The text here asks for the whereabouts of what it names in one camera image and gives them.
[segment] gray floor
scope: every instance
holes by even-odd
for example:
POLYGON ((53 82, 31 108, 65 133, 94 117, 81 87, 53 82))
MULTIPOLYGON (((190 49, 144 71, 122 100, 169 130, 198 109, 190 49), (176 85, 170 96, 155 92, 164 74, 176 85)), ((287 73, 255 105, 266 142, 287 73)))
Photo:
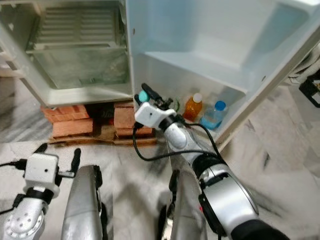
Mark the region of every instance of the gray floor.
MULTIPOLYGON (((0 162, 27 158, 50 136, 40 105, 15 79, 0 80, 0 162)), ((166 146, 146 147, 145 155, 166 146)), ((50 147, 69 168, 75 146, 50 147)), ((161 206, 168 197, 168 159, 144 162, 133 148, 81 145, 81 164, 100 165, 101 195, 107 205, 110 239, 154 239, 161 206)), ((320 111, 295 86, 279 86, 250 116, 223 156, 251 189, 263 220, 291 239, 320 239, 320 111)), ((22 172, 0 168, 0 210, 22 191, 22 172)), ((72 180, 50 204, 42 240, 60 239, 72 180)), ((0 226, 5 219, 0 216, 0 226)), ((210 239, 217 236, 209 232, 210 239)))

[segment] teal knob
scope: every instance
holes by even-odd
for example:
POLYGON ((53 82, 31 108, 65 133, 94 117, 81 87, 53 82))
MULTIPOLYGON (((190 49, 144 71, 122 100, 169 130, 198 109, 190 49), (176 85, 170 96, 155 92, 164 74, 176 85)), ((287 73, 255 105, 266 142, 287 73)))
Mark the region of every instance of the teal knob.
POLYGON ((150 97, 148 96, 148 94, 147 94, 145 91, 142 90, 142 91, 139 93, 139 100, 140 100, 140 102, 142 102, 142 103, 149 102, 150 97))

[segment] white bottle cap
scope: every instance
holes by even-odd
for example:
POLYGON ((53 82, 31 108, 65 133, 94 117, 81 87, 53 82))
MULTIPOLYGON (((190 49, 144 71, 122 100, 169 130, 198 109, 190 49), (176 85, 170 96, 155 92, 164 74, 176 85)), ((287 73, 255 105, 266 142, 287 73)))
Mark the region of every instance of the white bottle cap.
POLYGON ((193 101, 197 104, 200 103, 202 101, 202 95, 200 93, 196 93, 193 95, 193 101))

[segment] orange juice bottle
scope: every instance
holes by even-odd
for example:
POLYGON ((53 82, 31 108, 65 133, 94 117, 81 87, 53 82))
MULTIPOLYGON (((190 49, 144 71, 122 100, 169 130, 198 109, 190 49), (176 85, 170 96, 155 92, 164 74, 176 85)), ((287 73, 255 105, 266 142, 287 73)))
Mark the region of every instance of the orange juice bottle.
POLYGON ((201 109, 202 95, 200 93, 196 93, 186 102, 183 117, 189 121, 194 122, 201 109))

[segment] blue bottle cap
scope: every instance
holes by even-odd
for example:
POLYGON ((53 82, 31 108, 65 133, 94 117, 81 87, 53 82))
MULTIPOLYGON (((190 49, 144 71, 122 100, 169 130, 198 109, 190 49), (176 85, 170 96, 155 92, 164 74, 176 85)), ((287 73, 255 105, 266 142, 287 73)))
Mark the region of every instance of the blue bottle cap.
POLYGON ((215 109, 218 111, 223 111, 226 108, 226 103, 224 101, 217 101, 214 105, 215 109))
POLYGON ((149 102, 150 97, 149 97, 149 95, 148 95, 145 91, 142 90, 142 91, 139 93, 139 100, 140 100, 140 102, 142 102, 142 103, 149 102))

